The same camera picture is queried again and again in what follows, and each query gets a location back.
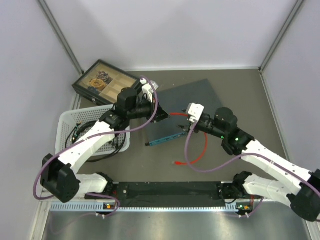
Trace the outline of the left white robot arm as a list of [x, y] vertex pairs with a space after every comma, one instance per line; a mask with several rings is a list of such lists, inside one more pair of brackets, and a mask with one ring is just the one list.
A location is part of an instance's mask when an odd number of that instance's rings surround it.
[[135, 89], [124, 88], [113, 108], [105, 112], [82, 138], [60, 153], [48, 154], [43, 159], [36, 182], [62, 203], [91, 193], [109, 198], [114, 187], [106, 174], [84, 175], [78, 171], [103, 145], [120, 134], [131, 132], [128, 128], [131, 120], [143, 118], [148, 123], [160, 122], [169, 118], [169, 114], [159, 106], [158, 94], [152, 86], [147, 86], [141, 101], [138, 101]]

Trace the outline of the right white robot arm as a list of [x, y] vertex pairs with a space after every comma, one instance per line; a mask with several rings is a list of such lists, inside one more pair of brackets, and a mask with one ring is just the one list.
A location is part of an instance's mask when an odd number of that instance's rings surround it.
[[220, 107], [213, 117], [201, 104], [191, 103], [184, 112], [189, 124], [183, 130], [203, 132], [222, 140], [224, 151], [233, 158], [224, 166], [240, 159], [250, 163], [273, 179], [243, 171], [233, 179], [233, 192], [239, 198], [247, 195], [267, 198], [288, 206], [297, 216], [309, 221], [320, 220], [320, 171], [300, 167], [263, 146], [257, 139], [238, 127], [238, 118], [227, 107]]

